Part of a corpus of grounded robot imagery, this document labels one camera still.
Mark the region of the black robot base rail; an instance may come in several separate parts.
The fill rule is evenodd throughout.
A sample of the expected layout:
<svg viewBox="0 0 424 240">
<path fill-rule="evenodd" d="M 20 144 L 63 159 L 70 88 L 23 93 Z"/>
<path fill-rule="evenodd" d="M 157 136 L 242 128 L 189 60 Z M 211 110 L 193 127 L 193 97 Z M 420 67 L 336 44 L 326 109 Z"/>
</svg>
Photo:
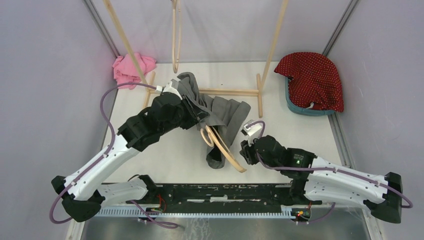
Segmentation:
<svg viewBox="0 0 424 240">
<path fill-rule="evenodd" d="M 165 213 L 267 214 L 280 212 L 282 206 L 309 205 L 302 194 L 289 183 L 159 183 L 136 203 L 160 205 Z"/>
</svg>

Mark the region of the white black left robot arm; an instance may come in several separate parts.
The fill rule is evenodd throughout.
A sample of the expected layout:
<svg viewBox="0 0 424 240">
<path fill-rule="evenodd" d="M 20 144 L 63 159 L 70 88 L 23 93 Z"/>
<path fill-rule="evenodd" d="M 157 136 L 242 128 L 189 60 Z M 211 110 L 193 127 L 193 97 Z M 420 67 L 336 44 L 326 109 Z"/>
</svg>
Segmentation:
<svg viewBox="0 0 424 240">
<path fill-rule="evenodd" d="M 151 106 L 129 117 L 112 135 L 110 144 L 75 173 L 56 176 L 51 184 L 65 212 L 76 222 L 85 222 L 102 208 L 118 203 L 156 200 L 158 188 L 148 175 L 120 182 L 104 181 L 126 161 L 135 157 L 160 137 L 176 128 L 188 130 L 210 114 L 186 95 L 166 92 L 155 97 Z"/>
</svg>

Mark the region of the wooden clothes hanger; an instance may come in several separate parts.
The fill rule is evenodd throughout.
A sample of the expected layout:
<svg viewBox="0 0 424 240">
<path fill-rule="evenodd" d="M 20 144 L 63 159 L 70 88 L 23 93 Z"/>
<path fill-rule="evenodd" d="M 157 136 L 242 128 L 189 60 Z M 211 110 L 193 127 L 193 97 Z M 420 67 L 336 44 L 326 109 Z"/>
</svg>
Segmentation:
<svg viewBox="0 0 424 240">
<path fill-rule="evenodd" d="M 205 125 L 204 128 L 200 129 L 200 135 L 209 147 L 217 147 L 225 159 L 228 160 L 232 167 L 235 168 L 239 173 L 244 173 L 247 171 L 247 169 L 242 167 L 236 160 L 217 130 L 211 126 Z"/>
</svg>

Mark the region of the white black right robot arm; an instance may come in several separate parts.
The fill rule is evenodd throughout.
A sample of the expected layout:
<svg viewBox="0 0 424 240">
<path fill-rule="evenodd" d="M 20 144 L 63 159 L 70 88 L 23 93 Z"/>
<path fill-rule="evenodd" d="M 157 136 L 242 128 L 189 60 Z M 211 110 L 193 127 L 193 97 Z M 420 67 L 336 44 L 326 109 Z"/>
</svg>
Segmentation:
<svg viewBox="0 0 424 240">
<path fill-rule="evenodd" d="M 247 164 L 261 164 L 292 180 L 288 196 L 295 204 L 306 200 L 341 204 L 369 210 L 384 222 L 401 223 L 403 189 L 397 173 L 360 172 L 301 148 L 286 148 L 270 135 L 240 145 Z"/>
</svg>

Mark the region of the grey pleated skirt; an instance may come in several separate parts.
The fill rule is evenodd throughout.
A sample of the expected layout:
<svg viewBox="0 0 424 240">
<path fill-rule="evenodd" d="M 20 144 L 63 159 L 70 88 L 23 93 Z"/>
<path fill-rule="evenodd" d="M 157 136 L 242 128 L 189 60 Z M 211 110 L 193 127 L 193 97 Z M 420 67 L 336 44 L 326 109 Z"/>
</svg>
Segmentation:
<svg viewBox="0 0 424 240">
<path fill-rule="evenodd" d="M 231 147 L 251 106 L 245 101 L 240 102 L 220 96 L 211 97 L 200 93 L 195 75 L 191 72 L 183 72 L 177 76 L 177 80 L 172 79 L 171 81 L 180 95 L 187 96 L 194 106 L 209 114 L 197 124 L 197 129 L 200 130 L 205 126 L 211 127 L 217 131 L 225 145 Z"/>
</svg>

